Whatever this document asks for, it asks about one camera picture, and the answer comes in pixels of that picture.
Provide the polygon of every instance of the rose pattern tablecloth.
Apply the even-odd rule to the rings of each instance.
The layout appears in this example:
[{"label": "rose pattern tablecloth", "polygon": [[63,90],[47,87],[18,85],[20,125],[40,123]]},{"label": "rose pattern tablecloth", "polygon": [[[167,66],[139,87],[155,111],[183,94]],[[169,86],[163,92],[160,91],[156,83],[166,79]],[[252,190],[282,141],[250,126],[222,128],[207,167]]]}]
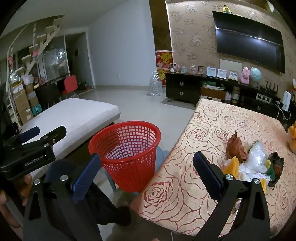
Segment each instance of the rose pattern tablecloth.
[{"label": "rose pattern tablecloth", "polygon": [[[202,151],[221,167],[227,140],[237,131],[247,150],[261,140],[266,153],[284,157],[282,176],[274,188],[267,187],[271,234],[275,235],[296,206],[296,155],[289,151],[287,134],[278,120],[233,105],[201,99],[188,125],[161,168],[131,207],[141,217],[180,233],[196,235],[216,202],[209,197],[195,171],[192,158]],[[221,234],[229,232],[235,209]]]}]

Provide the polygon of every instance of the white modem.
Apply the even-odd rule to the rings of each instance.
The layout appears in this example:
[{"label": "white modem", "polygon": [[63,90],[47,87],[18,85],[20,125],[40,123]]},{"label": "white modem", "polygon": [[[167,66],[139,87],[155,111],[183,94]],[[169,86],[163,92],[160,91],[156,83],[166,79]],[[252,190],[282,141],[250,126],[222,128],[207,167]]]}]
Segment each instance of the white modem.
[{"label": "white modem", "polygon": [[284,97],[283,97],[283,107],[282,109],[284,111],[288,111],[289,110],[289,106],[290,106],[290,101],[291,101],[291,94],[288,91],[284,92]]}]

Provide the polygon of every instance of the wall-mounted tv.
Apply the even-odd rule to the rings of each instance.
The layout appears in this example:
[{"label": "wall-mounted tv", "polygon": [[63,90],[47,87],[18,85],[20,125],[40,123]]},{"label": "wall-mounted tv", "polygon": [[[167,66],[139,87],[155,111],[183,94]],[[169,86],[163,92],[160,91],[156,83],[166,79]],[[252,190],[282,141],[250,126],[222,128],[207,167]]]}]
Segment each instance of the wall-mounted tv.
[{"label": "wall-mounted tv", "polygon": [[281,32],[263,23],[233,14],[214,12],[217,52],[264,64],[285,73]]}]

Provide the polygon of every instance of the brown paper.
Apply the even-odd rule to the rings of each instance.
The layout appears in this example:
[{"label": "brown paper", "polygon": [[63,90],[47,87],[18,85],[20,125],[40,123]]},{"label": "brown paper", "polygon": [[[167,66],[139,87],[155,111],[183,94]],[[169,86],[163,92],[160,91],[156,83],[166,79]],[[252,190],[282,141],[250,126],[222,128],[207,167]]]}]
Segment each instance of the brown paper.
[{"label": "brown paper", "polygon": [[243,163],[247,159],[247,154],[242,146],[240,138],[237,137],[237,132],[228,140],[226,147],[226,159],[231,159],[234,156],[238,158],[240,163]]}]

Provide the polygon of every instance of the pink bear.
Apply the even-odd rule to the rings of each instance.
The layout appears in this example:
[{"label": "pink bear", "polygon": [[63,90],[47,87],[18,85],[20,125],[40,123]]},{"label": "pink bear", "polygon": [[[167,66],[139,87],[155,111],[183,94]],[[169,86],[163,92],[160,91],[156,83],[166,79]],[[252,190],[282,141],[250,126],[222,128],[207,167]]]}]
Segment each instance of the pink bear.
[{"label": "pink bear", "polygon": [[249,76],[250,76],[250,70],[247,67],[244,67],[242,70],[242,74],[240,76],[241,83],[248,85],[250,82]]}]

